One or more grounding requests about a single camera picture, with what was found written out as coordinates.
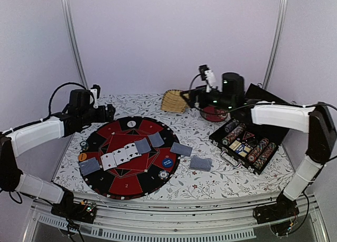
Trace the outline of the poker chip stack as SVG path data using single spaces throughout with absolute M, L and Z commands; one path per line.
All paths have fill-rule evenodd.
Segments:
M 88 145 L 87 141 L 82 141 L 82 142 L 80 142 L 80 147 L 81 147 L 81 150 L 85 152 L 85 151 L 88 150 L 89 145 Z

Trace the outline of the poker chip row in case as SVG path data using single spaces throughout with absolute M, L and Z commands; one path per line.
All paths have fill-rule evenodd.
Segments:
M 261 139 L 259 143 L 249 153 L 247 157 L 248 161 L 251 163 L 255 162 L 268 144 L 269 144 L 269 140 L 267 138 Z

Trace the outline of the orange dealer button chip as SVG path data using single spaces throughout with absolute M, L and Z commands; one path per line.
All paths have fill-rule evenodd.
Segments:
M 78 156 L 78 161 L 83 162 L 87 159 L 87 154 L 86 153 L 80 153 Z

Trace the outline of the blue checkered card deck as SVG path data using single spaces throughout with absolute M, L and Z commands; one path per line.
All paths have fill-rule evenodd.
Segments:
M 193 156 L 190 161 L 190 169 L 209 172 L 212 168 L 212 160 L 210 158 L 200 158 Z

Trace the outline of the boxed card deck in case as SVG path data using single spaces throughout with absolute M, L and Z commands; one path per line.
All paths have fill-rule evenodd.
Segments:
M 247 143 L 242 143 L 238 140 L 235 140 L 229 146 L 229 148 L 243 158 L 245 158 L 253 149 L 252 146 L 248 145 Z

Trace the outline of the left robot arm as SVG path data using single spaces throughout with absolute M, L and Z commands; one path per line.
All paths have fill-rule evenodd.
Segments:
M 58 113 L 1 133 L 1 190 L 17 192 L 58 204 L 57 208 L 67 218 L 78 214 L 78 206 L 68 197 L 68 190 L 27 174 L 18 168 L 16 159 L 24 152 L 54 139 L 80 133 L 93 123 L 112 122 L 115 107 L 99 105 L 100 87 L 75 89 L 65 108 Z

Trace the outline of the round red black poker mat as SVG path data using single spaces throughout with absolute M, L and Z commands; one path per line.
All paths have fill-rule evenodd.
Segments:
M 80 175 L 88 187 L 111 199 L 147 196 L 176 172 L 179 143 L 165 124 L 148 117 L 123 117 L 92 132 L 81 145 Z

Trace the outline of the aluminium corner post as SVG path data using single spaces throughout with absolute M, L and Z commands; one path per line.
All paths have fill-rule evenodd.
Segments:
M 278 52 L 278 49 L 279 49 L 280 40 L 281 40 L 281 36 L 282 36 L 282 31 L 283 31 L 283 26 L 284 26 L 284 22 L 285 22 L 287 5 L 288 5 L 288 0 L 280 0 L 279 10 L 278 10 L 278 14 L 277 14 L 276 27 L 275 27 L 275 32 L 274 32 L 274 37 L 273 37 L 273 42 L 272 42 L 272 48 L 271 48 L 271 52 L 270 52 L 269 61 L 267 63 L 267 68 L 266 68 L 266 72 L 265 72 L 265 75 L 264 75 L 264 80 L 263 80 L 263 83 L 262 83 L 262 88 L 264 90 L 268 89 L 268 86 L 269 86 L 271 78 L 272 78 L 273 68 L 274 68 L 274 64 L 276 62 L 277 52 Z
M 61 4 L 62 4 L 63 13 L 64 13 L 66 29 L 67 29 L 68 36 L 70 39 L 71 50 L 72 50 L 72 54 L 75 60 L 75 65 L 76 65 L 76 69 L 79 75 L 79 79 L 80 79 L 81 84 L 85 86 L 86 88 L 88 88 L 88 83 L 87 83 L 87 79 L 85 76 L 85 72 L 84 72 L 84 68 L 83 68 L 83 64 L 82 64 L 82 60 L 80 56 L 80 50 L 77 44 L 70 0 L 61 0 Z

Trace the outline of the dealt blue cards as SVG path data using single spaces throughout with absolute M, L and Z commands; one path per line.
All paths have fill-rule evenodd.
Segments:
M 83 162 L 79 162 L 79 167 L 83 176 L 87 176 L 101 169 L 96 158 L 90 158 Z
M 179 154 L 181 156 L 190 157 L 191 153 L 192 153 L 192 149 L 193 149 L 192 147 L 174 142 L 171 149 L 170 149 L 170 152 L 175 153 L 175 154 Z

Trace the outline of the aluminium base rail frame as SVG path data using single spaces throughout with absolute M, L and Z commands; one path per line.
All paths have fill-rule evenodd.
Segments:
M 75 193 L 75 200 L 96 204 L 92 224 L 80 223 L 79 230 L 67 228 L 64 218 L 51 207 L 33 202 L 23 241 L 329 241 L 313 195 L 297 200 L 299 215 L 292 233 L 281 236 L 286 219 L 260 224 L 256 207 L 275 203 L 276 194 L 206 200 L 112 200 L 103 196 Z

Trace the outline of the blurred blue card being passed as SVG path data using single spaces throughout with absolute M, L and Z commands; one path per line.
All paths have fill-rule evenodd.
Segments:
M 134 144 L 140 154 L 145 154 L 151 151 L 151 147 L 146 138 L 137 140 L 134 142 Z

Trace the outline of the red floral round plate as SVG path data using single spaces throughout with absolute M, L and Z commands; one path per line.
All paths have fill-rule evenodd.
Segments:
M 222 109 L 217 109 L 215 107 L 208 106 L 202 109 L 200 115 L 202 116 L 202 118 L 204 118 L 209 122 L 217 123 L 224 121 L 227 118 L 228 113 Z

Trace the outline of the blue white ten chip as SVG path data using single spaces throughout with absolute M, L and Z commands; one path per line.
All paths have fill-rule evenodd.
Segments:
M 158 176 L 161 180 L 166 180 L 169 177 L 169 172 L 162 170 L 159 172 Z

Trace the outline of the blue small blind chip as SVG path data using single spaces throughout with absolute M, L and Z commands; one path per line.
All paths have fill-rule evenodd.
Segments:
M 174 165 L 174 162 L 170 158 L 165 158 L 165 159 L 162 160 L 162 167 L 163 168 L 171 168 L 171 167 L 173 167 L 173 165 Z

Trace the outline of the white dealer button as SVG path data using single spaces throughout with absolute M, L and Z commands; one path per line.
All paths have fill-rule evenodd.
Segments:
M 127 123 L 127 126 L 128 126 L 129 128 L 135 127 L 135 126 L 136 126 L 136 121 L 133 121 L 133 120 L 129 121 L 129 122 Z

